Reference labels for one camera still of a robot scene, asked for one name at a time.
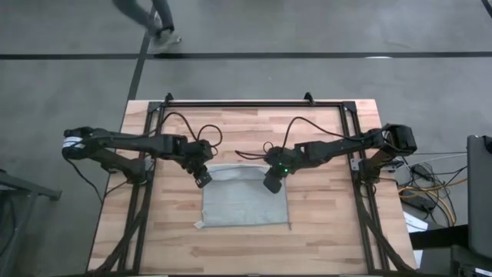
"grey cloth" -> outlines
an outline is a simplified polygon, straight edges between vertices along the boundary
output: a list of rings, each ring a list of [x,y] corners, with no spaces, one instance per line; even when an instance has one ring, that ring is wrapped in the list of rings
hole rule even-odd
[[[167,0],[152,0],[155,10],[161,18],[162,26],[156,25],[151,15],[137,4],[137,0],[113,0],[113,3],[124,15],[133,19],[139,25],[146,27],[148,33],[152,36],[158,35],[161,30],[170,29],[172,32],[175,30]]]
[[[263,165],[211,165],[212,181],[203,189],[202,222],[197,227],[288,223],[285,179],[279,193],[264,185]]]

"black metal frame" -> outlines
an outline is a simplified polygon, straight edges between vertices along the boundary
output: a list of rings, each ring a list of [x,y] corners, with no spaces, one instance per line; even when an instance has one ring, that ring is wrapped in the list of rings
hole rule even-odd
[[[8,189],[2,189],[0,192],[24,196],[27,199],[21,207],[20,216],[16,219],[13,236],[6,249],[0,265],[0,277],[9,277],[12,275],[12,269],[17,259],[18,252],[21,248],[22,238],[24,237],[29,218],[32,214],[32,209],[38,196],[43,195],[49,197],[52,201],[58,201],[62,194],[60,190],[48,189],[42,185],[38,185],[23,179],[16,178],[9,175],[7,172],[0,170],[0,185],[7,187]]]
[[[352,117],[352,122],[354,125],[354,131],[355,134],[360,134],[362,133],[361,131],[361,126],[357,114],[357,107],[355,102],[352,101],[342,101],[342,102],[316,102],[312,95],[307,92],[304,100],[306,101],[181,101],[181,102],[174,102],[173,96],[171,94],[167,94],[166,98],[163,102],[149,102],[148,105],[148,114],[147,118],[145,119],[145,129],[144,132],[148,132],[150,130],[151,122],[153,115],[156,111],[158,111],[158,120],[157,122],[160,122],[161,119],[164,117],[164,112],[166,108],[205,108],[205,107],[323,107],[323,108],[338,108],[340,112],[340,117],[341,117],[341,124],[342,124],[342,129],[343,133],[346,136],[350,136],[350,131],[348,128],[348,120],[347,120],[347,114],[349,113]],[[158,126],[158,133],[161,132],[161,126]],[[366,158],[365,152],[360,151],[359,155],[361,159]],[[351,159],[354,157],[354,154],[347,155],[348,163],[350,165]],[[374,193],[372,193],[371,188],[367,188],[367,198],[369,202],[369,208],[370,212],[367,212],[365,206],[364,206],[364,201],[363,197],[361,194],[361,184],[358,183],[357,181],[357,172],[354,171],[350,166],[349,169],[351,170],[351,178],[352,178],[352,185],[354,188],[354,199],[355,199],[355,205],[357,209],[357,216],[359,219],[359,226],[361,230],[361,238],[362,238],[362,244],[364,247],[364,256],[367,264],[367,273],[369,275],[399,275],[399,276],[413,276],[413,275],[420,275],[420,276],[425,276],[423,274],[417,274],[416,272],[395,272],[395,271],[390,271],[389,269],[389,262],[388,262],[388,256],[387,253],[384,251],[383,244],[381,243],[380,240],[376,239],[377,241],[377,250],[379,254],[379,258],[381,261],[381,269],[376,269],[374,265],[374,258],[372,256],[372,251],[371,251],[371,242],[369,239],[369,232],[367,229],[369,228],[369,225],[373,226],[373,232],[374,230],[378,232],[378,234],[374,234],[375,237],[377,238],[378,236],[380,238],[383,238],[382,231],[381,231],[381,222],[379,219],[379,215],[377,212],[377,206],[376,206],[376,198],[374,197]],[[128,275],[138,275],[139,270],[140,270],[140,263],[141,263],[141,254],[144,246],[144,238],[145,238],[145,227],[147,225],[147,215],[148,211],[150,209],[150,199],[151,199],[151,190],[153,186],[153,181],[154,181],[154,174],[155,174],[155,168],[152,169],[151,172],[151,177],[148,180],[145,186],[145,194],[144,194],[144,200],[141,205],[141,210],[135,215],[136,213],[136,208],[137,208],[137,198],[138,198],[138,191],[140,190],[140,187],[134,186],[131,194],[131,201],[130,205],[128,207],[128,217],[127,217],[127,222],[125,226],[125,234],[124,238],[118,243],[118,246],[116,247],[116,250],[113,251],[112,255],[117,252],[118,255],[116,256],[117,259],[119,259],[118,262],[118,267],[117,271],[111,272],[110,270],[112,269],[112,265],[110,265],[103,274],[100,274],[100,276],[128,276]],[[137,244],[136,244],[136,250],[135,250],[135,258],[133,261],[133,265],[131,269],[127,269],[127,257],[128,257],[128,245],[130,243],[130,239],[136,230],[138,229],[138,238],[137,238]],[[391,246],[387,244],[386,242],[386,249],[392,250]],[[86,272],[84,275],[86,276],[92,276],[94,273],[93,272]]]

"grey floor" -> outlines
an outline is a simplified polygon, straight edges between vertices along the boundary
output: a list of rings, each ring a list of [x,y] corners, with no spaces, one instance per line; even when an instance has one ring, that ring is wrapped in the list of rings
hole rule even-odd
[[[149,1],[139,2],[150,9]],[[170,6],[183,37],[172,52],[492,50],[492,18],[480,0],[174,0]],[[109,0],[0,0],[0,54],[138,53],[144,34]],[[16,276],[85,270],[100,206],[63,161],[62,134],[83,125],[119,130],[136,63],[0,60],[0,168],[63,190],[59,202],[38,202]],[[463,151],[468,135],[492,132],[491,71],[492,58],[147,60],[136,99],[167,92],[181,99],[305,92],[375,98],[382,122],[414,129],[419,152]],[[94,163],[79,164],[102,190],[108,176]],[[463,165],[463,157],[432,163],[437,172]],[[404,170],[397,177],[408,178]],[[467,223],[466,186],[451,191],[457,222]]]

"white cable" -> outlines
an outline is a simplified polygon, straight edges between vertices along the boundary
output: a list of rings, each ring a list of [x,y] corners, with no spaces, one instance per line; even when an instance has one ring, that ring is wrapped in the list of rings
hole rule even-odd
[[[466,155],[467,154],[449,155],[449,156],[444,156],[444,157],[439,157],[439,158],[433,158],[433,159],[423,160],[423,161],[420,161],[420,162],[415,162],[413,164],[409,164],[408,165],[408,168],[410,168],[411,166],[414,166],[414,165],[419,165],[419,164],[424,163],[424,162],[432,162],[432,161],[437,161],[437,160],[440,160],[440,159],[451,159],[451,158],[457,158],[457,157],[464,157]]]

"sneaker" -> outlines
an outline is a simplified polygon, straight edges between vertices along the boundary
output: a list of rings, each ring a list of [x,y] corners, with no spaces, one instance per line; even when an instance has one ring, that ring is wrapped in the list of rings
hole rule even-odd
[[[170,45],[178,44],[179,42],[181,42],[181,37],[176,32],[164,30],[159,33],[158,37],[152,39],[150,52],[155,54],[166,52]]]

